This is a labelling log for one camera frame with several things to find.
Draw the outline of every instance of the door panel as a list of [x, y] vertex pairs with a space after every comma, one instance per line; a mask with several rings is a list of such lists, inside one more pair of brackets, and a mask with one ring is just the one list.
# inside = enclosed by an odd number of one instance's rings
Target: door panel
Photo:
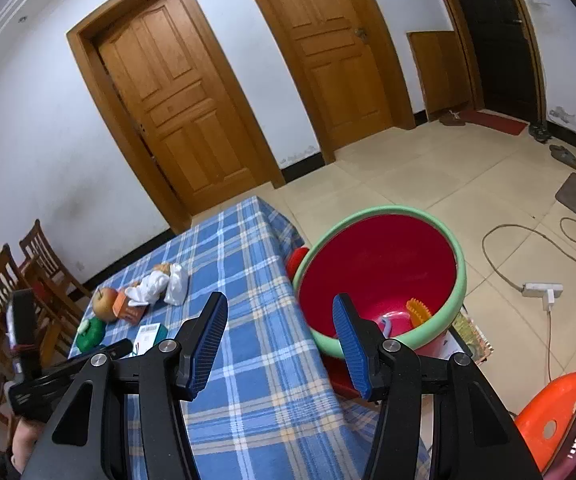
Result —
[[306, 69], [333, 147], [393, 125], [351, 0], [270, 0]]
[[268, 178], [181, 0], [149, 3], [98, 41], [140, 133], [192, 214]]
[[538, 120], [528, 41], [514, 0], [459, 0], [475, 48], [487, 108]]

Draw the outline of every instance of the screw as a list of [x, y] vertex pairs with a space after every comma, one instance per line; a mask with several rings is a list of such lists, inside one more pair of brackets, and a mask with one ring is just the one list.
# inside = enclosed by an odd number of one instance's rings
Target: screw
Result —
[[386, 339], [382, 346], [386, 352], [398, 352], [401, 350], [401, 343], [396, 339]]
[[470, 364], [470, 358], [463, 352], [457, 352], [454, 355], [454, 361], [460, 366], [468, 366]]
[[97, 354], [92, 356], [90, 362], [92, 363], [92, 366], [101, 366], [104, 365], [107, 360], [108, 356], [106, 354]]
[[174, 339], [165, 339], [159, 343], [159, 350], [162, 352], [171, 352], [177, 348], [177, 342]]

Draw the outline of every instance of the power plug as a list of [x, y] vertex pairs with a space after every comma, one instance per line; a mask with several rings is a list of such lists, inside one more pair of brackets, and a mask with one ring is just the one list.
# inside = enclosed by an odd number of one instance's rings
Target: power plug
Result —
[[542, 298], [543, 310], [551, 312], [555, 300], [561, 296], [564, 286], [561, 283], [524, 283], [524, 298]]

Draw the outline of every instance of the plaid pattern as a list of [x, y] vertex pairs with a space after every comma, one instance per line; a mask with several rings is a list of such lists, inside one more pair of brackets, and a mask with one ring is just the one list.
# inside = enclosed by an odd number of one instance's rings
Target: plaid pattern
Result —
[[[190, 274], [181, 306], [162, 301], [142, 322], [162, 322], [169, 336], [197, 316], [210, 292], [228, 298], [228, 324], [206, 386], [182, 403], [204, 480], [357, 479], [372, 445], [377, 413], [335, 396], [285, 261], [303, 241], [279, 212], [252, 197], [154, 250], [103, 283], [120, 288], [155, 264], [178, 262]], [[91, 306], [85, 318], [92, 316]], [[138, 327], [109, 325], [104, 344], [134, 340]], [[71, 354], [77, 354], [74, 348]], [[135, 480], [146, 479], [138, 402], [128, 402]], [[418, 479], [428, 476], [420, 447]]]

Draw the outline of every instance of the door handle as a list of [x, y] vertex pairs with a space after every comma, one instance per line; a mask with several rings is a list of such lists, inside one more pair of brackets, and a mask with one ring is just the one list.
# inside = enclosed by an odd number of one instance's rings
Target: door handle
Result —
[[355, 36], [357, 36], [357, 38], [362, 40], [364, 43], [368, 43], [368, 33], [366, 32], [366, 30], [363, 27], [355, 28], [354, 34], [355, 34]]

